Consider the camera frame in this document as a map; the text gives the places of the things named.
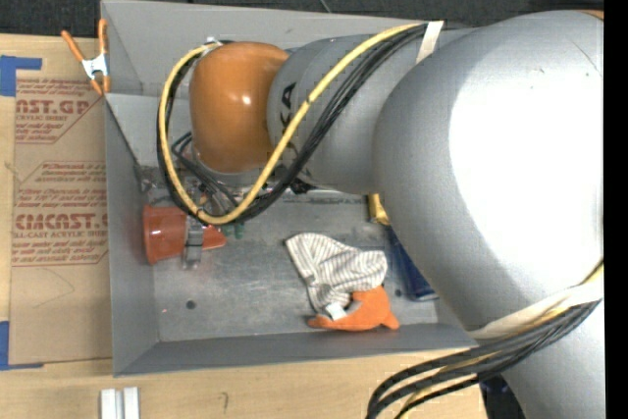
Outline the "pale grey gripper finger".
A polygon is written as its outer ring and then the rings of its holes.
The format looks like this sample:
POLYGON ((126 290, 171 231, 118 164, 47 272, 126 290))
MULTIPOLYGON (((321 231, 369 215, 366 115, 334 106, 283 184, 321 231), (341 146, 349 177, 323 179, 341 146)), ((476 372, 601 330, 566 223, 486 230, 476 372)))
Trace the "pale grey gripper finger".
POLYGON ((202 226, 190 225, 186 231, 185 245, 182 255, 184 268, 196 268, 202 258, 203 243, 202 226))

